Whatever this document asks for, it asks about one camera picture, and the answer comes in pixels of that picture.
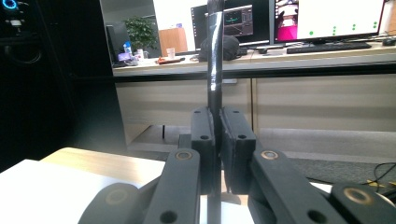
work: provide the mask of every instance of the green plant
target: green plant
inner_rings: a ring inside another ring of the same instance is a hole
[[[156,49],[157,36],[152,28],[152,21],[134,16],[127,19],[125,25],[134,50],[146,48]]]

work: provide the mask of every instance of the blue light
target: blue light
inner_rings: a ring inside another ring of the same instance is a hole
[[[3,0],[3,6],[8,9],[17,9],[17,2],[14,0]]]

